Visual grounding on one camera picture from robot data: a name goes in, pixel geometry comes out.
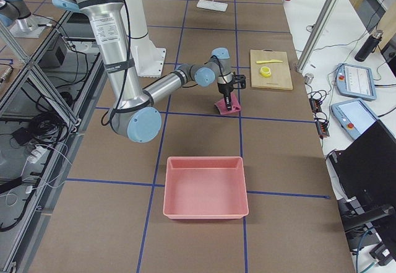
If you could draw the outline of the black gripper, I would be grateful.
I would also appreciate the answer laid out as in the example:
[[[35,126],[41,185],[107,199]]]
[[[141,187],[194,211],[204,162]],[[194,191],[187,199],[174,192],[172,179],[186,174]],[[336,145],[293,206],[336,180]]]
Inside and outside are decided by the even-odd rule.
[[[231,92],[233,91],[233,84],[217,84],[218,91],[223,95],[226,111],[232,110]]]

